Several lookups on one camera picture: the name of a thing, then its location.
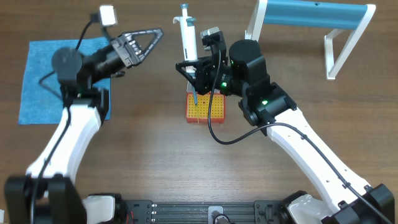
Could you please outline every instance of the wooden table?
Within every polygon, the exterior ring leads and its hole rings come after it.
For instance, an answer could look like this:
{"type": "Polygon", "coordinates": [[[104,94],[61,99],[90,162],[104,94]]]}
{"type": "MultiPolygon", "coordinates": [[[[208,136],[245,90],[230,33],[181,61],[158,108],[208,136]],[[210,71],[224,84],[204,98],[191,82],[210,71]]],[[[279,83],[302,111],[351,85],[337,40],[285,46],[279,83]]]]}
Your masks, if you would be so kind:
{"type": "MultiPolygon", "coordinates": [[[[197,33],[218,26],[227,45],[244,37],[255,0],[186,1],[197,33]]],[[[360,0],[339,0],[365,4],[360,0]]],[[[0,191],[11,174],[24,174],[56,125],[17,124],[30,40],[76,39],[91,12],[109,1],[5,0],[0,7],[0,191]]],[[[317,196],[293,160],[255,134],[232,146],[217,144],[205,125],[185,122],[186,80],[181,62],[181,1],[114,2],[119,25],[110,33],[163,28],[165,35],[146,61],[112,81],[112,116],[93,138],[80,164],[82,197],[120,192],[124,198],[163,201],[252,202],[282,199],[297,190],[317,196]]],[[[326,29],[264,26],[260,38],[271,79],[297,102],[308,122],[334,152],[370,184],[398,193],[398,2],[372,0],[377,9],[335,81],[325,80],[326,29]]],[[[98,37],[90,27],[86,37],[98,37]]],[[[335,40],[341,50],[348,34],[335,40]]],[[[205,55],[198,40],[199,56],[205,55]]],[[[226,100],[221,139],[250,125],[237,97],[226,100]]],[[[0,208],[5,209],[3,193],[0,208]]]]}

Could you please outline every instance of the orange pipette tip rack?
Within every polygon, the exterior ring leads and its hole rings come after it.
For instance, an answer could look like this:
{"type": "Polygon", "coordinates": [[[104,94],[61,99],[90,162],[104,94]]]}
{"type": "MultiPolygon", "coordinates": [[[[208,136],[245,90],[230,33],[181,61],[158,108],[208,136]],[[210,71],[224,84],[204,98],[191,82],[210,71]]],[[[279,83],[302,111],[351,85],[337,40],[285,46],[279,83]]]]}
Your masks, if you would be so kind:
{"type": "MultiPolygon", "coordinates": [[[[193,101],[193,93],[187,93],[187,107],[185,114],[188,123],[207,123],[210,94],[198,95],[198,106],[193,101]]],[[[225,96],[219,93],[213,95],[211,104],[211,122],[224,123],[225,120],[225,96]]]]}

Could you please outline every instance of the blue mat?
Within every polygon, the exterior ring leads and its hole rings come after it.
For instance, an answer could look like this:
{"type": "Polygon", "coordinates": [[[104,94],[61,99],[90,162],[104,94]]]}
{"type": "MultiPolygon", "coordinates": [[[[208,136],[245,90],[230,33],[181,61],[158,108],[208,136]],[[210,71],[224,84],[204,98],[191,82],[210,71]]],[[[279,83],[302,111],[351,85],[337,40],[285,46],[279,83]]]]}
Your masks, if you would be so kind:
{"type": "MultiPolygon", "coordinates": [[[[19,110],[19,124],[58,124],[62,116],[62,102],[53,94],[39,85],[39,80],[53,69],[51,58],[61,47],[76,47],[77,40],[41,40],[29,42],[29,53],[26,61],[24,81],[22,83],[21,108],[19,110]]],[[[104,37],[85,39],[79,51],[90,55],[98,49],[108,45],[104,37]]],[[[44,81],[55,91],[60,91],[56,74],[44,81]]],[[[106,119],[111,117],[111,80],[105,79],[95,86],[109,90],[109,111],[106,119]]]]}

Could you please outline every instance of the wooden tabletop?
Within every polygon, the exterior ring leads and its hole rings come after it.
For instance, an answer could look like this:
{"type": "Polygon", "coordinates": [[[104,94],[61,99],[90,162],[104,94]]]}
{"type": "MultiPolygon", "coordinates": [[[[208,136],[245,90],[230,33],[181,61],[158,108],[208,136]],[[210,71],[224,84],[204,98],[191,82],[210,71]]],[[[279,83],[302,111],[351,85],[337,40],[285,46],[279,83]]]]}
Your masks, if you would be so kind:
{"type": "MultiPolygon", "coordinates": [[[[227,46],[244,38],[255,0],[186,1],[197,34],[218,26],[227,46]]],[[[398,193],[398,1],[374,3],[376,13],[335,81],[325,79],[323,36],[329,29],[264,25],[259,40],[271,80],[298,104],[318,135],[372,186],[398,193]]],[[[77,39],[91,12],[109,1],[5,0],[0,7],[0,208],[4,183],[25,173],[57,125],[17,124],[22,79],[31,40],[77,39]]],[[[295,162],[270,139],[254,134],[222,146],[206,125],[187,124],[187,81],[175,71],[183,60],[181,1],[112,2],[127,30],[161,27],[164,37],[146,61],[112,80],[112,115],[91,140],[77,174],[81,197],[119,192],[124,198],[164,201],[252,202],[283,199],[298,190],[318,196],[295,162]]],[[[86,37],[98,37],[90,27],[86,37]]],[[[335,40],[340,51],[348,33],[335,40]]],[[[205,53],[198,41],[198,54],[205,53]]],[[[219,138],[234,139],[252,127],[226,99],[219,138]]]]}

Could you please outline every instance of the blue cloth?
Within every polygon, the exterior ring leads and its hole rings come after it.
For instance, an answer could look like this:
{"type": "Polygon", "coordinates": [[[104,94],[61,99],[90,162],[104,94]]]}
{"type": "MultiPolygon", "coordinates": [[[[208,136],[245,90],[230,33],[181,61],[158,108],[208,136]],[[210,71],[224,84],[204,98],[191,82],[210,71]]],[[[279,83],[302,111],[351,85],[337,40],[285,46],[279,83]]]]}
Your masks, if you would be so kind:
{"type": "MultiPolygon", "coordinates": [[[[61,47],[76,47],[77,40],[41,40],[29,42],[29,53],[26,61],[24,81],[22,83],[21,108],[19,110],[19,124],[58,124],[62,116],[62,102],[39,85],[39,80],[53,69],[52,55],[61,47]]],[[[104,37],[85,39],[79,51],[90,55],[98,49],[108,45],[104,37]]],[[[55,91],[60,92],[57,74],[52,75],[44,83],[55,91]]],[[[105,79],[95,86],[109,90],[109,111],[106,119],[111,116],[111,80],[105,79]]]]}

